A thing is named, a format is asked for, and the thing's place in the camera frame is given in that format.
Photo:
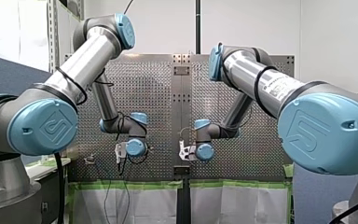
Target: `pegboard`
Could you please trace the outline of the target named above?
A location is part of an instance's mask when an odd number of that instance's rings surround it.
[[[294,75],[293,56],[272,56],[275,66],[289,76]],[[192,126],[196,119],[219,123],[227,114],[238,92],[223,82],[208,78],[208,56],[192,58]],[[283,165],[291,163],[282,149],[277,121],[266,115],[256,104],[247,115],[238,138],[213,140],[215,157],[209,162],[194,161],[191,178],[229,178],[275,181],[284,180]],[[195,134],[190,142],[195,141]]]
[[[106,66],[106,75],[114,83],[117,109],[127,115],[144,112],[149,117],[146,139],[153,149],[144,163],[127,162],[124,176],[129,180],[172,180],[173,166],[183,164],[178,157],[179,131],[192,127],[195,119],[219,122],[237,95],[224,83],[208,79],[207,55],[186,55],[186,64],[179,64],[178,56],[122,55]],[[281,71],[293,75],[292,56],[272,59]],[[175,74],[179,65],[189,67],[189,74]],[[70,181],[121,178],[116,165],[116,135],[100,131],[100,117],[89,93],[89,100],[79,107],[79,132],[74,145],[78,159],[71,163]],[[126,140],[127,135],[122,134],[117,142]],[[290,163],[278,139],[276,121],[257,105],[253,105],[252,118],[239,138],[213,140],[213,146],[212,161],[191,163],[192,178],[283,180],[282,166]],[[97,165],[85,164],[83,159],[91,154]]]
[[[172,180],[172,55],[121,56],[109,62],[105,73],[114,83],[111,90],[117,110],[126,115],[144,112],[148,116],[146,142],[153,149],[141,164],[127,161],[124,176],[130,180]],[[79,108],[79,158],[71,166],[71,181],[121,178],[115,156],[116,135],[100,131],[100,117],[90,96]],[[127,137],[121,134],[117,142],[127,141]],[[91,153],[96,165],[86,165],[83,160]]]

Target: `green tape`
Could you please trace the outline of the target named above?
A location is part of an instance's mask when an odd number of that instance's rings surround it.
[[[95,182],[70,183],[69,187],[74,190],[84,189],[180,189],[182,181],[161,181],[161,182],[125,182],[122,180],[98,180]]]
[[[220,188],[224,186],[256,189],[288,189],[290,182],[260,182],[248,180],[190,180],[191,188]]]
[[[285,164],[283,166],[283,169],[284,169],[284,174],[286,175],[287,178],[293,177],[293,173],[295,170],[295,166],[293,164]]]

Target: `cable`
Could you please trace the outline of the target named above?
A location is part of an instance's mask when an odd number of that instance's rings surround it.
[[[60,67],[56,67],[56,70],[59,71],[63,77],[65,77],[65,79],[71,81],[83,94],[84,98],[80,103],[76,103],[76,105],[83,105],[84,103],[86,103],[88,96],[86,91],[80,86],[80,84],[78,84],[76,81],[74,81],[71,77],[68,76],[68,74],[66,74],[64,71],[61,70]]]
[[[103,68],[103,71],[100,73],[100,75],[97,76],[97,78],[95,78],[94,82],[98,83],[98,84],[102,84],[102,85],[107,85],[108,87],[113,87],[115,84],[113,84],[113,82],[101,82],[98,81],[98,78],[101,77],[101,75],[103,75],[103,73],[105,72],[105,68]]]
[[[129,10],[131,4],[132,4],[133,0],[130,0],[129,4],[126,7],[126,10],[124,10],[124,15],[127,13],[127,11]]]
[[[130,156],[128,156],[128,158],[129,158],[129,161],[130,161],[132,164],[138,165],[138,164],[141,164],[141,163],[143,163],[143,162],[146,161],[148,154],[149,154],[149,150],[146,151],[146,153],[145,153],[145,155],[144,155],[144,158],[143,158],[141,161],[133,161]]]
[[[183,128],[183,129],[179,132],[179,137],[180,137],[180,138],[182,138],[182,132],[183,132],[184,130],[187,130],[187,129],[191,130],[191,127],[185,127],[185,128]]]
[[[112,184],[112,180],[110,179],[110,180],[109,180],[109,186],[107,187],[105,199],[104,199],[104,201],[103,201],[103,210],[104,210],[104,212],[105,212],[105,218],[106,218],[106,221],[107,221],[108,224],[110,224],[110,221],[109,221],[109,217],[107,216],[106,201],[107,201],[107,197],[109,196],[109,190],[110,190],[111,184]]]
[[[260,81],[260,78],[263,76],[263,74],[265,72],[267,72],[268,70],[277,70],[276,67],[274,66],[267,66],[265,68],[263,68],[260,72],[258,72],[257,76],[255,77],[255,84],[254,84],[254,90],[255,90],[255,101],[257,102],[257,104],[260,106],[260,108],[266,113],[268,114],[270,117],[274,118],[274,116],[272,116],[271,113],[269,113],[269,111],[266,109],[266,107],[263,105],[263,103],[260,100],[260,96],[258,95],[258,82]]]
[[[127,196],[128,196],[128,201],[129,201],[129,202],[127,203],[126,215],[124,215],[123,222],[121,222],[122,224],[124,224],[124,223],[126,222],[127,215],[129,214],[129,211],[130,211],[130,191],[129,191],[129,189],[127,188],[127,183],[126,183],[126,179],[125,179],[124,176],[123,176],[123,184],[124,184],[124,188],[126,189]]]
[[[339,224],[342,218],[349,216],[350,214],[356,212],[357,210],[358,210],[358,204],[348,209],[347,211],[343,212],[339,216],[335,217],[333,220],[331,220],[331,222],[329,222],[329,224]]]
[[[59,205],[57,224],[63,224],[63,214],[65,211],[65,183],[63,177],[63,168],[62,168],[60,153],[54,153],[54,157],[57,163],[58,179],[59,179],[59,187],[60,187],[59,189],[60,205]]]
[[[252,118],[252,113],[253,113],[253,107],[251,106],[250,110],[249,110],[249,117],[246,121],[244,121],[241,125],[240,125],[240,128],[242,128],[243,126],[245,126],[249,120]]]

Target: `silver arm segment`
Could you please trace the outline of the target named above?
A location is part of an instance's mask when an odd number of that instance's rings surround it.
[[[36,156],[65,149],[76,135],[76,105],[81,93],[96,78],[104,79],[99,75],[108,61],[134,43],[133,28],[125,15],[82,21],[75,30],[76,52],[72,57],[45,83],[34,84],[16,100],[0,104],[0,154]],[[94,87],[103,119],[117,115],[113,96],[106,88]]]
[[[88,31],[87,41],[66,61],[61,70],[77,82],[84,90],[101,73],[112,58],[121,52],[117,37],[108,29],[93,27]],[[69,97],[77,103],[80,89],[56,71],[45,83]]]
[[[91,86],[92,92],[94,93],[95,101],[98,104],[98,108],[101,111],[103,120],[116,119],[118,116],[115,100],[112,96],[108,85],[106,74],[102,73],[97,79],[98,82],[94,82]]]

